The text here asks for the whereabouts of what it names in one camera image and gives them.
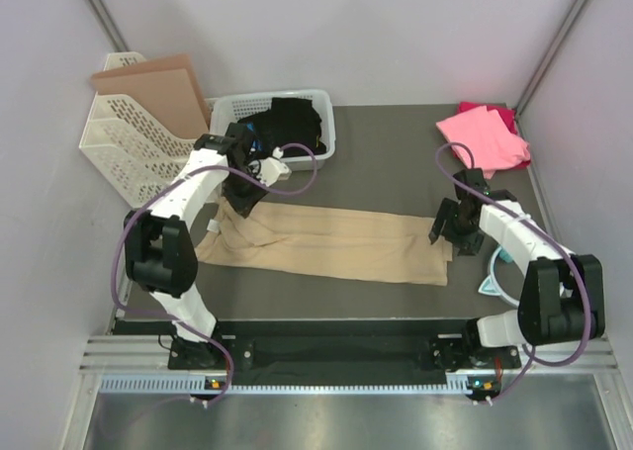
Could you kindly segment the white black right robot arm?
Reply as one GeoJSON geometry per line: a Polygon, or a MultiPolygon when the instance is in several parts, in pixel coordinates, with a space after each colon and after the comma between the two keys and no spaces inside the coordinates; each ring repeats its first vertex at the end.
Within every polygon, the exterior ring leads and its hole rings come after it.
{"type": "Polygon", "coordinates": [[[591,254],[578,255],[547,234],[506,190],[491,190],[479,168],[450,177],[455,199],[445,198],[428,234],[444,238],[459,255],[477,254],[492,238],[523,276],[516,309],[470,320],[462,341],[464,359],[482,367],[498,349],[522,346],[529,357],[537,347],[575,342],[575,352],[557,366],[577,361],[588,343],[605,330],[602,266],[591,254]]]}

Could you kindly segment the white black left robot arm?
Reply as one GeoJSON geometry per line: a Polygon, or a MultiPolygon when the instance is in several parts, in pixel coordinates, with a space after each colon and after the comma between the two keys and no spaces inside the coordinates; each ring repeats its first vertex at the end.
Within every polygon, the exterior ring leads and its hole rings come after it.
{"type": "Polygon", "coordinates": [[[261,172],[270,154],[245,124],[229,124],[224,135],[202,135],[176,176],[183,184],[142,213],[125,240],[128,277],[174,318],[176,335],[192,342],[190,355],[203,367],[218,365],[225,346],[213,337],[217,319],[195,287],[198,259],[191,227],[215,197],[247,217],[266,195],[261,172]]]}

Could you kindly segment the beige t shirt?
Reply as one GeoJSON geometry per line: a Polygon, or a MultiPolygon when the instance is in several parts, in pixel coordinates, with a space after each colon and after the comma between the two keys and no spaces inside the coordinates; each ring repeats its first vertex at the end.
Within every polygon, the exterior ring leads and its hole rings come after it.
{"type": "Polygon", "coordinates": [[[259,203],[244,218],[221,201],[196,247],[207,264],[444,287],[452,247],[431,218],[259,203]]]}

